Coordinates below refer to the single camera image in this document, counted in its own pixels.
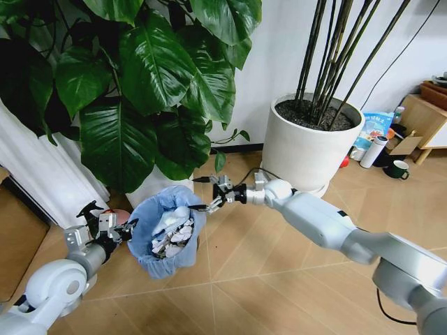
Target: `white robot arm segment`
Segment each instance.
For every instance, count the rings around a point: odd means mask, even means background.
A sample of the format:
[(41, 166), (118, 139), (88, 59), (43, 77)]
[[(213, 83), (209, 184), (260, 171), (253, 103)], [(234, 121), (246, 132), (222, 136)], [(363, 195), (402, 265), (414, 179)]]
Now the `white robot arm segment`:
[[(309, 193), (300, 193), (284, 180), (266, 182), (255, 174), (255, 185), (233, 187), (228, 177), (201, 177), (214, 184), (218, 207), (226, 202), (265, 204), (318, 246), (340, 251), (351, 260), (372, 264), (377, 288), (396, 304), (414, 310), (421, 335), (447, 334), (447, 299), (441, 298), (447, 281), (447, 262), (389, 232), (371, 233), (356, 227), (342, 210)], [(194, 208), (208, 211), (208, 208)]]

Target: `blue plastic bag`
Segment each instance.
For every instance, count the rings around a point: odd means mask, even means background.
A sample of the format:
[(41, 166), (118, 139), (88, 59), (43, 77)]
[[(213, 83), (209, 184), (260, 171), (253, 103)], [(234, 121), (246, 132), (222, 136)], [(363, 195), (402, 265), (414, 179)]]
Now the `blue plastic bag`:
[(191, 267), (196, 263), (197, 238), (206, 222), (205, 213), (191, 210), (190, 217), (194, 219), (192, 236), (183, 250), (172, 258), (160, 259), (152, 255), (152, 231), (165, 211), (201, 203), (202, 200), (189, 188), (171, 186), (146, 199), (133, 211), (129, 222), (138, 218), (138, 224), (128, 243), (129, 249), (152, 278), (172, 276), (179, 267)]

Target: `baseboard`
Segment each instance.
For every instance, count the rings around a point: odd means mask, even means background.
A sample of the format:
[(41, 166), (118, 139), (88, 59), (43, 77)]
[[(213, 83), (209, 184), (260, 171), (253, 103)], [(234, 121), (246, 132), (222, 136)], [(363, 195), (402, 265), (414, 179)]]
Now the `baseboard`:
[(225, 154), (233, 152), (248, 152), (248, 151), (261, 151), (264, 147), (263, 143), (258, 144), (243, 144), (243, 145), (227, 145), (224, 147), (213, 147), (211, 155), (216, 154), (216, 150), (224, 152)]

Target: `white planter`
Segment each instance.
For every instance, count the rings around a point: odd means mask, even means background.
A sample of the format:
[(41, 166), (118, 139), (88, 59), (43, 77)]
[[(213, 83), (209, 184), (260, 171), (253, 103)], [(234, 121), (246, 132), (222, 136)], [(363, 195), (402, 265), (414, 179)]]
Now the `white planter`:
[[(305, 94), (312, 99), (313, 94)], [(293, 124), (280, 117), (275, 106), (294, 99), (287, 94), (274, 100), (270, 107), (263, 149), (263, 167), (289, 181), (299, 191), (322, 196), (329, 181), (339, 169), (344, 157), (365, 123), (361, 112), (346, 104), (343, 113), (356, 125), (347, 131), (316, 131)], [(338, 108), (341, 101), (333, 99)]]
[(192, 175), (189, 179), (170, 180), (167, 178), (157, 166), (154, 166), (152, 173), (143, 181), (143, 183), (132, 193), (126, 193), (127, 199), (133, 208), (136, 208), (141, 202), (146, 200), (166, 187), (174, 185), (183, 185), (194, 192), (194, 183)]

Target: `snack bag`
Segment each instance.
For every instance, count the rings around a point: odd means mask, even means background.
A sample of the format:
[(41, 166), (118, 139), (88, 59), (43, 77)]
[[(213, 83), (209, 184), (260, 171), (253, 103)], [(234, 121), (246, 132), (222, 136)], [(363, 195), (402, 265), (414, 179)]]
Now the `snack bag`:
[(394, 113), (366, 112), (363, 115), (365, 116), (365, 125), (357, 137), (354, 147), (368, 150), (374, 138), (386, 136), (388, 128), (393, 122)]

